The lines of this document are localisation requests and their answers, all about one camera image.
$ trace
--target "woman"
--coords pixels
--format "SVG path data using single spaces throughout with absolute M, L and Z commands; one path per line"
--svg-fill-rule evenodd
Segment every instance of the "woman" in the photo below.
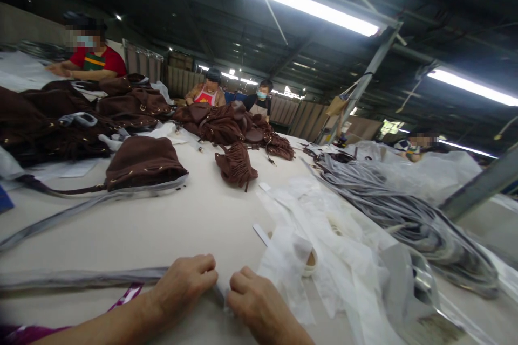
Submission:
M 244 106 L 252 115 L 260 114 L 270 122 L 271 100 L 270 93 L 274 84 L 270 80 L 262 80 L 257 88 L 257 94 L 252 94 L 243 101 Z
M 106 25 L 82 13 L 66 14 L 67 29 L 74 32 L 76 48 L 68 61 L 51 64 L 47 71 L 61 77 L 88 81 L 123 77 L 126 65 L 122 57 L 106 45 Z
M 439 133 L 433 128 L 416 128 L 408 137 L 394 144 L 396 150 L 402 151 L 399 155 L 412 162 L 421 160 L 421 151 L 435 146 L 438 143 Z
M 205 74 L 205 82 L 196 85 L 185 96 L 185 103 L 187 105 L 195 102 L 206 102 L 212 106 L 220 107 L 226 105 L 225 93 L 220 89 L 221 72 L 211 67 Z

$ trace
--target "pile of bags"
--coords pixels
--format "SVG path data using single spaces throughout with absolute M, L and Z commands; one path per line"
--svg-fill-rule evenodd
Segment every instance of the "pile of bags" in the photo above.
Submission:
M 222 107 L 194 103 L 179 107 L 172 119 L 204 141 L 231 146 L 246 142 L 265 148 L 269 155 L 293 160 L 295 153 L 290 142 L 280 137 L 260 114 L 251 115 L 241 101 Z
M 100 82 L 53 81 L 21 93 L 0 86 L 0 143 L 24 167 L 109 157 L 99 135 L 146 130 L 172 115 L 160 91 L 143 80 L 130 74 Z M 90 101 L 82 89 L 107 97 Z

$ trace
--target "gray cord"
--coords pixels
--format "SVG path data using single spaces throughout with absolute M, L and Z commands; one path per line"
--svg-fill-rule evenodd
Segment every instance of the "gray cord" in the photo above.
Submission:
M 451 283 L 485 298 L 498 296 L 498 272 L 491 260 L 444 214 L 422 199 L 385 186 L 375 168 L 348 164 L 324 154 L 320 179 L 355 208 L 430 261 Z

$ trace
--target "gray strap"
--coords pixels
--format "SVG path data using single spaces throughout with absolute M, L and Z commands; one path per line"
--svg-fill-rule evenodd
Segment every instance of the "gray strap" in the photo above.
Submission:
M 93 206 L 106 202 L 112 199 L 128 199 L 128 198 L 143 198 L 149 196 L 157 196 L 162 194 L 168 194 L 176 191 L 178 188 L 185 183 L 188 175 L 184 175 L 178 178 L 176 181 L 160 183 L 155 186 L 141 186 L 134 188 L 124 188 L 120 190 L 114 190 L 112 192 L 103 194 L 99 197 L 89 199 L 86 202 L 80 203 L 76 206 L 63 210 L 56 213 L 53 216 L 47 217 L 41 221 L 38 221 L 32 225 L 25 227 L 24 229 L 14 233 L 7 237 L 3 241 L 0 241 L 0 253 L 5 252 L 17 244 L 20 244 L 25 239 L 33 236 L 34 234 L 43 232 L 56 225 L 65 222 L 69 218 L 76 216 L 84 210 L 90 209 Z
M 49 271 L 35 270 L 0 275 L 0 291 L 35 288 L 110 287 L 129 283 L 156 283 L 168 267 L 127 271 Z

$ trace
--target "hair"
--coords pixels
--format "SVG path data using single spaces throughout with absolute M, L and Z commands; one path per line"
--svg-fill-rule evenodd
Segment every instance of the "hair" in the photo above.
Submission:
M 274 89 L 274 83 L 268 79 L 262 80 L 259 86 L 268 86 L 268 93 L 271 93 L 271 91 Z
M 430 127 L 417 127 L 408 134 L 408 137 L 433 137 L 433 138 L 436 138 L 436 137 L 439 137 L 439 132 L 437 130 L 435 130 L 434 128 L 430 128 Z
M 104 20 L 95 19 L 82 12 L 72 11 L 64 13 L 63 18 L 65 19 L 66 25 L 71 25 L 75 29 L 99 36 L 102 42 L 106 40 L 105 35 L 108 26 L 104 23 Z
M 218 85 L 221 84 L 221 72 L 215 67 L 211 67 L 207 70 L 205 78 L 209 81 L 216 82 Z

